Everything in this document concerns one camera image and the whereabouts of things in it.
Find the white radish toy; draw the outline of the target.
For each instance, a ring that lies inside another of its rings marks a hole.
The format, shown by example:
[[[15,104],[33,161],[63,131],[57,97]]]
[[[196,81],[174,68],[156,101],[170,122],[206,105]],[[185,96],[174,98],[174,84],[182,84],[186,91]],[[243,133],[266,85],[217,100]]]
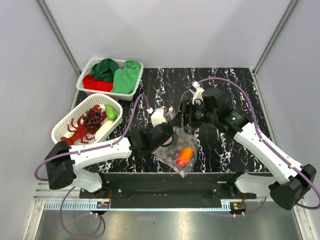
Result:
[[[105,140],[114,130],[114,120],[108,120],[96,131],[95,140]]]

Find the green vegetable toy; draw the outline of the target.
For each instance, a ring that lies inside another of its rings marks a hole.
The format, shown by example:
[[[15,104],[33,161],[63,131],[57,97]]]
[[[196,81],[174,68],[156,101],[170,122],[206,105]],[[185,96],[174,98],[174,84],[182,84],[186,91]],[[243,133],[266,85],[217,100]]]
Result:
[[[105,113],[110,121],[115,121],[118,117],[118,113],[114,109],[114,107],[110,104],[105,104]]]

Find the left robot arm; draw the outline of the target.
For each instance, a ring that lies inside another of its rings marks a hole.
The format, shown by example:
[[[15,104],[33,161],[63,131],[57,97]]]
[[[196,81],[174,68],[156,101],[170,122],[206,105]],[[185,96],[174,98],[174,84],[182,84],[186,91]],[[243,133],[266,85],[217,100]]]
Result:
[[[103,198],[108,193],[106,180],[86,167],[108,160],[149,155],[159,147],[170,145],[173,134],[172,126],[161,123],[94,144],[68,146],[66,141],[60,141],[45,158],[49,189],[72,186]]]

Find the red lobster toy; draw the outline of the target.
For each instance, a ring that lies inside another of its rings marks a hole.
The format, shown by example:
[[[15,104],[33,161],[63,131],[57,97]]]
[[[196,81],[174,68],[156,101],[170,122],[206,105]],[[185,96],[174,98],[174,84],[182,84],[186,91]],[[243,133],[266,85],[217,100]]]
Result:
[[[95,136],[94,136],[95,134],[87,132],[84,128],[84,125],[83,125],[83,117],[90,110],[105,112],[104,110],[102,110],[100,105],[95,105],[92,108],[90,108],[89,110],[87,110],[85,112],[85,114],[81,115],[78,118],[78,120],[76,122],[77,125],[74,125],[74,118],[72,118],[70,124],[67,125],[67,130],[70,133],[73,133],[73,135],[70,137],[62,136],[60,138],[61,141],[66,141],[67,145],[71,146],[71,145],[74,145],[77,140],[79,140],[80,143],[82,143],[82,144],[88,144],[89,141],[91,141],[95,138]]]

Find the clear zip top bag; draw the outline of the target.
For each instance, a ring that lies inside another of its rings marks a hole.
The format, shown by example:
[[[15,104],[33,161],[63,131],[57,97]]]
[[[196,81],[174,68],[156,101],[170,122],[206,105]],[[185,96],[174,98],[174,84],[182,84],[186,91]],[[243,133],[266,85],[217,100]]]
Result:
[[[166,123],[169,125],[170,120],[174,118],[175,111],[166,111]],[[193,156],[191,161],[184,167],[176,164],[178,154],[182,149],[191,147],[193,149]],[[193,135],[187,134],[183,128],[173,127],[172,143],[167,147],[158,147],[152,154],[160,162],[171,167],[182,178],[186,177],[192,170],[197,159],[198,142]]]

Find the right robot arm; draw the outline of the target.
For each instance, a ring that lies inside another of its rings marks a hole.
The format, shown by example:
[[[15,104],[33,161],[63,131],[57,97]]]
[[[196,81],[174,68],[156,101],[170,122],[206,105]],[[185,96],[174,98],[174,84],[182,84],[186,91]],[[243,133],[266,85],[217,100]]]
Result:
[[[239,174],[227,185],[232,198],[243,194],[271,197],[278,206],[291,210],[312,188],[316,169],[285,154],[250,122],[244,111],[232,108],[226,96],[216,88],[196,90],[191,100],[181,102],[178,113],[169,123],[190,128],[212,124],[248,149],[271,172],[271,177]]]

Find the purple grape bunch toy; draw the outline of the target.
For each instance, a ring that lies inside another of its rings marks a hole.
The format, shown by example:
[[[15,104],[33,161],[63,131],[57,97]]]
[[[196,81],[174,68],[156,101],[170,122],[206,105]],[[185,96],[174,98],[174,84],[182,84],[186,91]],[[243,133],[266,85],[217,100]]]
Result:
[[[106,113],[100,110],[89,110],[82,118],[84,129],[91,134],[95,134],[96,131],[102,126],[102,122],[106,119]]]

